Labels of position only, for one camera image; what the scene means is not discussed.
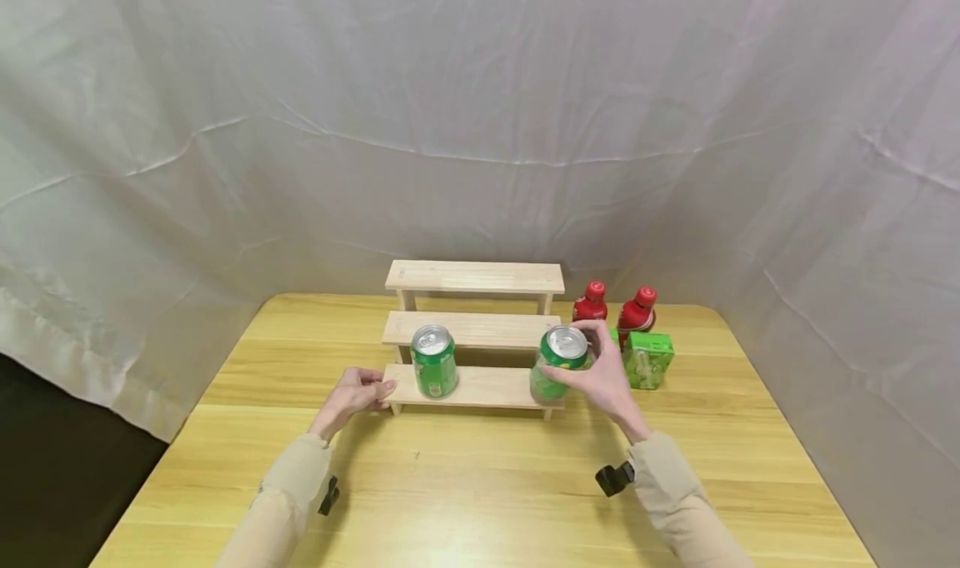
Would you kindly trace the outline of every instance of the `green juice box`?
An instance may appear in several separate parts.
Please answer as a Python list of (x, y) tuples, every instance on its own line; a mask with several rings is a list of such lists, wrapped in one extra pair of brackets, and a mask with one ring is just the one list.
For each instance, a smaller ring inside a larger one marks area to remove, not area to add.
[[(617, 329), (611, 329), (617, 340)], [(673, 341), (666, 333), (634, 332), (623, 350), (623, 367), (631, 389), (658, 389), (673, 360)]]

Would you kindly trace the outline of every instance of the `wooden shelf step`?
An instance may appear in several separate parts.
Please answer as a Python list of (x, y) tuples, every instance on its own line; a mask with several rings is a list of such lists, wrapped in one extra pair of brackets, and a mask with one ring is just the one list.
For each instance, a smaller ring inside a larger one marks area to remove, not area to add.
[(491, 366), (457, 366), (460, 382), (457, 389), (443, 399), (425, 397), (417, 388), (414, 367), (408, 364), (387, 365), (384, 379), (397, 381), (397, 389), (387, 398), (394, 415), (404, 405), (470, 406), (470, 408), (512, 408), (541, 410), (549, 421), (554, 410), (562, 410), (563, 399), (539, 404), (530, 394), (530, 368)]
[(414, 333), (424, 324), (446, 327), (461, 347), (536, 349), (543, 333), (560, 324), (560, 316), (393, 310), (387, 317), (380, 341), (390, 346), (410, 347)]
[(393, 260), (387, 289), (486, 294), (562, 294), (558, 264)]

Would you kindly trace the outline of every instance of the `black clip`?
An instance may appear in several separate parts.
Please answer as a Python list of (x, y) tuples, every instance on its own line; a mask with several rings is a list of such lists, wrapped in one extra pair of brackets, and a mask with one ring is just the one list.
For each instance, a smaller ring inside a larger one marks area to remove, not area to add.
[(594, 478), (606, 497), (614, 497), (620, 491), (625, 490), (627, 485), (630, 485), (636, 477), (637, 472), (634, 471), (632, 463), (625, 461), (619, 468), (610, 465), (600, 468)]
[(340, 499), (340, 487), (337, 486), (337, 477), (330, 475), (330, 481), (327, 484), (327, 494), (324, 495), (323, 501), (320, 502), (320, 510), (318, 510), (317, 513), (323, 516), (330, 516), (330, 510), (333, 509), (333, 505), (337, 503), (338, 499)]

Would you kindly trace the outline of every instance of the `wood grain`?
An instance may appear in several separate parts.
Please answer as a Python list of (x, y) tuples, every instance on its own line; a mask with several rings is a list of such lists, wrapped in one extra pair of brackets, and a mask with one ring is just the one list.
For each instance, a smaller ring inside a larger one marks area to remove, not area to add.
[(560, 316), (472, 314), (460, 311), (391, 311), (381, 342), (409, 346), (424, 324), (441, 324), (458, 347), (536, 349), (543, 333), (560, 324)]
[[(536, 303), (419, 302), (472, 313)], [(569, 302), (554, 305), (569, 316)], [(395, 296), (268, 301), (93, 565), (212, 566), (343, 367), (393, 361), (380, 336), (396, 307)], [(661, 390), (633, 396), (683, 448), (757, 566), (873, 566), (722, 318), (670, 305), (657, 318), (677, 357)], [(678, 566), (636, 498), (607, 499), (596, 486), (593, 474), (623, 461), (626, 442), (575, 392), (550, 422), (440, 406), (355, 416), (335, 446), (342, 497), (311, 519), (291, 566)]]
[(506, 262), (393, 260), (384, 286), (390, 290), (478, 294), (562, 294), (564, 291), (560, 265)]
[(539, 404), (530, 394), (530, 368), (493, 366), (457, 366), (460, 377), (453, 393), (443, 399), (425, 397), (417, 387), (414, 367), (387, 365), (385, 379), (397, 381), (391, 403), (406, 406), (477, 406), (477, 408), (516, 408), (527, 410), (563, 409), (563, 399)]

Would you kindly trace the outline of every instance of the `hand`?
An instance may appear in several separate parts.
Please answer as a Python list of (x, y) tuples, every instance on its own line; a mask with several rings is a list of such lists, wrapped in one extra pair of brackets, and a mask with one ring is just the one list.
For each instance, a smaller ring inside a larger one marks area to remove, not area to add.
[(383, 372), (350, 366), (343, 371), (339, 383), (330, 391), (327, 401), (313, 418), (307, 433), (330, 441), (337, 431), (347, 426), (350, 416), (360, 410), (384, 410), (390, 404), (383, 399), (397, 389), (397, 381), (383, 380)]
[(570, 326), (580, 329), (593, 343), (596, 361), (588, 371), (567, 371), (544, 366), (543, 374), (557, 383), (582, 391), (590, 403), (610, 415), (631, 443), (645, 441), (650, 437), (651, 430), (630, 394), (630, 383), (620, 359), (620, 347), (611, 338), (607, 323), (577, 321)]

